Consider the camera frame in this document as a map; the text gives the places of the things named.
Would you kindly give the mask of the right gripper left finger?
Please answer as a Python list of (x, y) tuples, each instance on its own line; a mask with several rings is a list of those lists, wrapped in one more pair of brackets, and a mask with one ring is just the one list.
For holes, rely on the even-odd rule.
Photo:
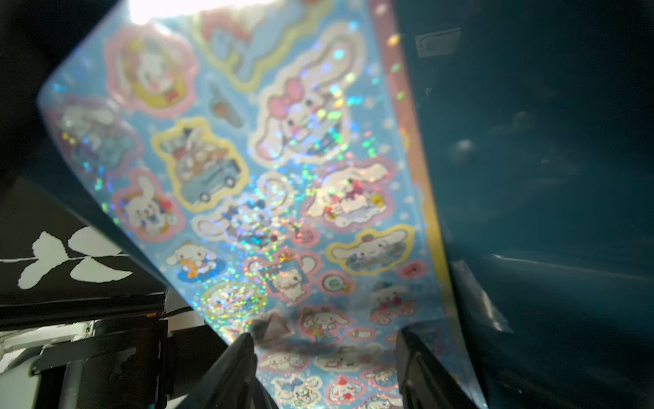
[(177, 408), (278, 409), (256, 378), (257, 363), (253, 337), (241, 334)]

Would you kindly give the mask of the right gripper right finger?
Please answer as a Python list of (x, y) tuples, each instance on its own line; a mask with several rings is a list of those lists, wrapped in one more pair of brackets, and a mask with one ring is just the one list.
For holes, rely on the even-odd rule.
[(420, 337), (403, 328), (396, 340), (400, 395), (407, 409), (475, 409), (456, 380)]

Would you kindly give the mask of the blue holographic sticker sheet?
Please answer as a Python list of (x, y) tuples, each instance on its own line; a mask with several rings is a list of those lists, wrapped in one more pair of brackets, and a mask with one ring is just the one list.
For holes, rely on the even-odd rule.
[(103, 213), (280, 408), (402, 408), (400, 332), (474, 408), (388, 1), (122, 1), (39, 108)]

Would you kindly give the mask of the teal plastic storage box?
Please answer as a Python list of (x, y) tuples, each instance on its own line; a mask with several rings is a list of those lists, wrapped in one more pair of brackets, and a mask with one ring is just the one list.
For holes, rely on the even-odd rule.
[[(1, 4), (1, 177), (173, 288), (73, 174), (38, 103), (120, 2)], [(652, 407), (652, 2), (388, 2), (483, 408)]]

